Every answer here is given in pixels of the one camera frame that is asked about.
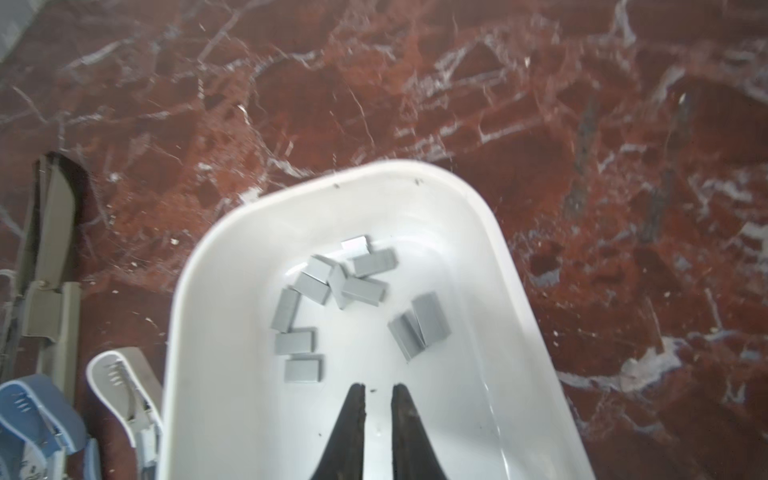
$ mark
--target marble surface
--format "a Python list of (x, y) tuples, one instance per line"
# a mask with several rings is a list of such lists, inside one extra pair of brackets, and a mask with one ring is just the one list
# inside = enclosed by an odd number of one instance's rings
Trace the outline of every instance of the marble surface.
[[(495, 212), (599, 479), (766, 478), (764, 2), (52, 2), (0, 66), (3, 296), (48, 150), (91, 172), (80, 372), (136, 345), (162, 378), (227, 211), (415, 158)], [(135, 478), (82, 377), (77, 407)]]

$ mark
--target white plastic part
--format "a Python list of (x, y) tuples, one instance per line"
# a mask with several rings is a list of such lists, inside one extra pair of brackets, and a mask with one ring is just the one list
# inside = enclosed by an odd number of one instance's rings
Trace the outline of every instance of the white plastic part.
[[(294, 326), (317, 329), (323, 381), (285, 383), (270, 329), (280, 290), (312, 254), (348, 260), (339, 239), (361, 233), (374, 251), (397, 252), (398, 267), (376, 277), (386, 301), (301, 302)], [(452, 333), (406, 362), (387, 324), (430, 291)], [(397, 382), (448, 478), (594, 478), (496, 219), (446, 170), (369, 164), (265, 195), (214, 226), (174, 294), (158, 479), (310, 478), (354, 382), (368, 391), (366, 480), (392, 478)]]
[[(119, 379), (114, 377), (116, 369), (121, 372)], [(91, 390), (123, 425), (131, 447), (136, 448), (140, 435), (142, 458), (156, 459), (155, 437), (163, 432), (163, 387), (141, 350), (128, 346), (99, 353), (88, 362), (85, 375)], [(132, 409), (144, 411), (143, 403), (148, 407), (146, 417), (130, 419)]]

